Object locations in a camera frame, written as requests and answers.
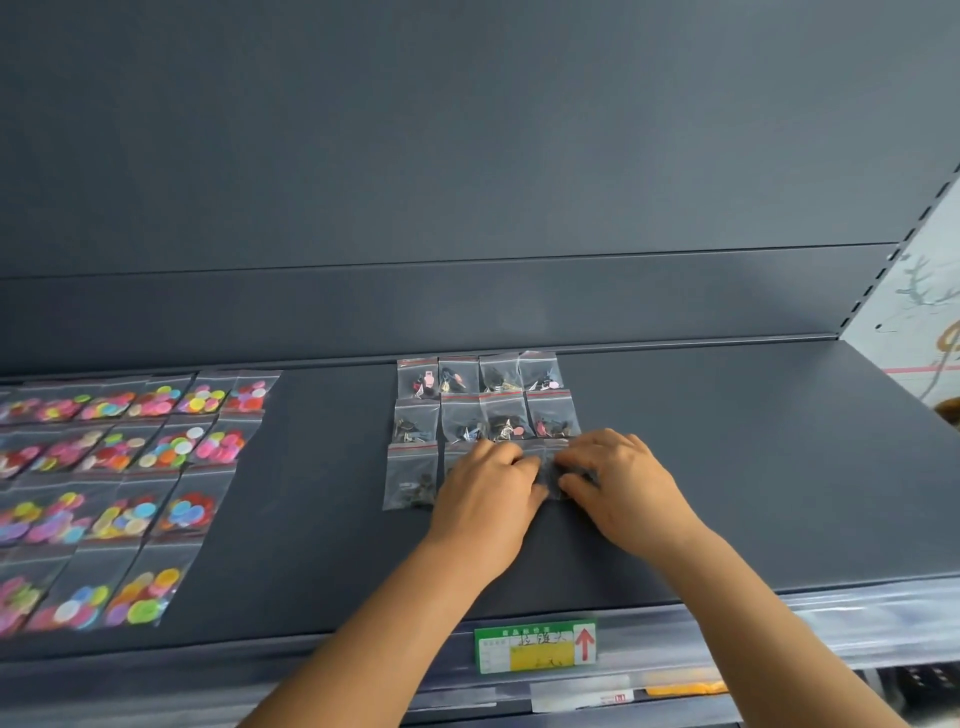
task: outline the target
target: left hand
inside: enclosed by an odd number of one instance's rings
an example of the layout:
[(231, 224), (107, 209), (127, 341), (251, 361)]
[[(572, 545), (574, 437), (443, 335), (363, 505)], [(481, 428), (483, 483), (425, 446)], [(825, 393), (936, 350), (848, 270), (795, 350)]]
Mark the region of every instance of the left hand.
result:
[(425, 544), (455, 555), (483, 583), (507, 570), (523, 536), (547, 497), (534, 485), (538, 457), (525, 457), (516, 443), (480, 440), (453, 467), (437, 493)]

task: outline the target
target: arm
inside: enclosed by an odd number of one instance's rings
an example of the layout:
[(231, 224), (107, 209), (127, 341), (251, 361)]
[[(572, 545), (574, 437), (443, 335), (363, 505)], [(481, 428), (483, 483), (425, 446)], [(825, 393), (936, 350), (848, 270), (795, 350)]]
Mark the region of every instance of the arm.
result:
[(533, 485), (539, 459), (514, 464), (521, 454), (485, 440), (461, 458), (420, 545), (243, 727), (398, 725), (444, 640), (516, 559), (546, 498)]
[(751, 728), (906, 725), (697, 518), (639, 438), (598, 430), (557, 461), (597, 473), (599, 488), (576, 474), (561, 487), (604, 536), (663, 574)]

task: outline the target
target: red arrow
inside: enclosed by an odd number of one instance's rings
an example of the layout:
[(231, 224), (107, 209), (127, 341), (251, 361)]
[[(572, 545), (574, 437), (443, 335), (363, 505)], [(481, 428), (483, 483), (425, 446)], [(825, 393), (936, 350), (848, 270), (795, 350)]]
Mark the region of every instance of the red arrow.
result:
[(584, 629), (579, 635), (577, 635), (577, 639), (574, 640), (573, 643), (582, 644), (584, 646), (584, 662), (586, 662), (590, 657), (590, 646), (592, 644), (597, 644), (597, 641), (586, 629)]

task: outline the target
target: hand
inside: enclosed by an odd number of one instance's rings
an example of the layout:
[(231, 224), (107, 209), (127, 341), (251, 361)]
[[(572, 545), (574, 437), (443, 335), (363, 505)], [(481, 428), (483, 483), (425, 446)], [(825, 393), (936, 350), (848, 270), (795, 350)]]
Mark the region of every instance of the hand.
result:
[(611, 429), (581, 435), (556, 456), (564, 468), (597, 474), (597, 487), (567, 473), (560, 487), (587, 511), (600, 532), (628, 553), (656, 565), (706, 528), (673, 476), (636, 435)]
[(440, 544), (483, 581), (507, 570), (520, 553), (547, 489), (534, 485), (540, 459), (517, 460), (516, 443), (480, 440), (457, 462), (437, 494), (425, 543)]

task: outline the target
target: price label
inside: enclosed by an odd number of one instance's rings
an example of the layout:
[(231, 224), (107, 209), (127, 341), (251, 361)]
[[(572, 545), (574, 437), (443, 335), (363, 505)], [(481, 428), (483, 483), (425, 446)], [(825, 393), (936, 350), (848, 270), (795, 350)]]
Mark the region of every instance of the price label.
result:
[(596, 622), (519, 624), (473, 631), (483, 675), (592, 665), (597, 661)]

